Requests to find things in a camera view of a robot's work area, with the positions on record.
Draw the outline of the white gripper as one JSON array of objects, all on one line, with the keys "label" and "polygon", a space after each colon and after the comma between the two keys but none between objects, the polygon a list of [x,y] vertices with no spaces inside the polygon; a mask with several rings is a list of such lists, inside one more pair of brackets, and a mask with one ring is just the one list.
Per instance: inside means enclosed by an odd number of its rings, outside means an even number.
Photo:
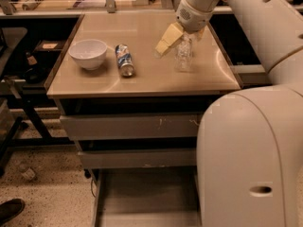
[{"label": "white gripper", "polygon": [[205,26],[209,22],[212,12],[199,11],[195,9],[187,0],[181,0],[176,11],[176,21],[169,25],[161,40],[155,47],[155,55],[163,57],[182,38],[184,31],[192,34],[196,33],[196,40],[199,42],[203,38]]}]

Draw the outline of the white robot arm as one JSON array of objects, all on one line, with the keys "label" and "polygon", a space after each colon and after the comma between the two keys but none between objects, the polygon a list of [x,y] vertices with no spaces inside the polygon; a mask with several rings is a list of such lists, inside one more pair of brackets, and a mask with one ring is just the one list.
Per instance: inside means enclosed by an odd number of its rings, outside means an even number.
[{"label": "white robot arm", "polygon": [[[156,46],[202,30],[219,0],[181,0]],[[303,155],[303,18],[285,0],[227,0],[271,81],[222,96],[197,136],[203,227],[298,227]]]}]

